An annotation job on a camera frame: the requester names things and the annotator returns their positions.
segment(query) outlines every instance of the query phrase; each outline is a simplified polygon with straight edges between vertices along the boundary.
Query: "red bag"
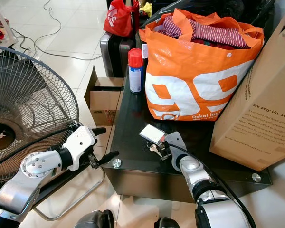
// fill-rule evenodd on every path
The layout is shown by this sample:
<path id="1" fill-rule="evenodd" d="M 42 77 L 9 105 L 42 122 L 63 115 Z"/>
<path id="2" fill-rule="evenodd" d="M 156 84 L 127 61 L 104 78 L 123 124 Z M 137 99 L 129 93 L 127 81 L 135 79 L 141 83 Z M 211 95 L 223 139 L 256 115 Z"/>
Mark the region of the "red bag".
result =
<path id="1" fill-rule="evenodd" d="M 133 1 L 133 6 L 126 6 L 123 0 L 113 0 L 104 23 L 104 31 L 131 38 L 133 32 L 131 13 L 133 13 L 136 33 L 139 27 L 138 9 L 138 1 Z"/>

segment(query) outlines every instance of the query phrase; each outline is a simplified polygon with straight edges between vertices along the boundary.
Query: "suitcase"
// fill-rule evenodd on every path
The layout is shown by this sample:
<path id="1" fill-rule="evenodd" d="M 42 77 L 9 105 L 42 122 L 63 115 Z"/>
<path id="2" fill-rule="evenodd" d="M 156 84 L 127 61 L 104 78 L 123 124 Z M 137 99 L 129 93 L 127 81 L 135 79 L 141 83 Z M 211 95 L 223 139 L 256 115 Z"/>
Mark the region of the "suitcase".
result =
<path id="1" fill-rule="evenodd" d="M 125 77 L 128 68 L 128 52 L 135 48 L 135 42 L 106 32 L 100 39 L 107 77 Z"/>

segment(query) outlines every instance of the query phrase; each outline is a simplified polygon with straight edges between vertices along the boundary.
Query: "white tile floor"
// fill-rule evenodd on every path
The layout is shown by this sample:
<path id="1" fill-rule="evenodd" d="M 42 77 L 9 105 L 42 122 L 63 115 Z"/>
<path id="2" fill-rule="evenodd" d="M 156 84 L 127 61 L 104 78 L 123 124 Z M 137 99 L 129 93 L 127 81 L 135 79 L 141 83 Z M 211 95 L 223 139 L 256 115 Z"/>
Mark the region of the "white tile floor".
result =
<path id="1" fill-rule="evenodd" d="M 59 23 L 51 19 L 48 12 L 43 9 L 43 4 L 47 1 L 0 0 L 0 10 L 10 21 L 12 28 L 35 40 L 39 36 L 53 33 L 59 28 Z M 98 42 L 103 33 L 102 28 L 107 12 L 105 0 L 52 0 L 47 7 L 53 8 L 53 16 L 61 21 L 62 29 L 57 34 L 40 39 L 37 43 L 40 48 L 52 54 L 80 58 L 93 58 L 101 54 Z M 19 47 L 19 43 L 14 45 L 14 48 L 23 51 Z M 33 49 L 33 43 L 27 39 L 23 46 Z M 35 57 L 64 78 L 76 94 L 80 121 L 86 126 L 95 127 L 83 96 L 93 66 L 95 66 L 99 77 L 106 77 L 102 59 L 83 61 L 50 56 L 40 51 Z M 106 128 L 107 133 L 99 136 L 95 147 L 98 156 L 110 150 L 113 133 L 110 136 L 111 127 Z M 48 216 L 59 214 L 67 207 L 68 203 L 76 200 L 100 178 L 100 170 L 95 171 L 88 168 L 42 202 L 38 208 Z M 71 228 L 82 216 L 96 209 L 110 209 L 114 214 L 118 228 L 153 228 L 154 222 L 162 216 L 172 217 L 181 228 L 196 227 L 194 204 L 119 196 L 107 177 L 95 192 L 65 217 L 48 222 L 31 211 L 20 227 Z"/>

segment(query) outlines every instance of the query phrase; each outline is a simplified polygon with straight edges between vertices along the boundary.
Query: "electric fan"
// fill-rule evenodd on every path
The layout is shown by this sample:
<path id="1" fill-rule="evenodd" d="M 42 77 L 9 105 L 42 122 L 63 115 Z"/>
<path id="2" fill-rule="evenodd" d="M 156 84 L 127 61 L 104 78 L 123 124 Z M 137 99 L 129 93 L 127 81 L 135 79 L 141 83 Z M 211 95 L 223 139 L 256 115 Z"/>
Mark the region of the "electric fan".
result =
<path id="1" fill-rule="evenodd" d="M 0 47 L 0 183 L 25 156 L 61 146 L 77 123 L 70 87 L 44 63 Z"/>

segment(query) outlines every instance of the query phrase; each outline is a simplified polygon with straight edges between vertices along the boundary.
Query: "clothing pile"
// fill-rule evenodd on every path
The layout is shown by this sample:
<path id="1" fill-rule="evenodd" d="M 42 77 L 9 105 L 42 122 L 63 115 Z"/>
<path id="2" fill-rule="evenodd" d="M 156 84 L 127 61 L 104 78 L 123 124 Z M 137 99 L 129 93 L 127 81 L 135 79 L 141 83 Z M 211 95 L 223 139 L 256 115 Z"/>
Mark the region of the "clothing pile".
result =
<path id="1" fill-rule="evenodd" d="M 236 28 L 217 28 L 202 25 L 192 19 L 188 20 L 193 29 L 191 42 L 227 50 L 249 48 Z M 157 32 L 176 39 L 182 35 L 181 29 L 173 23 L 172 16 L 165 18 L 163 25 L 159 26 Z"/>

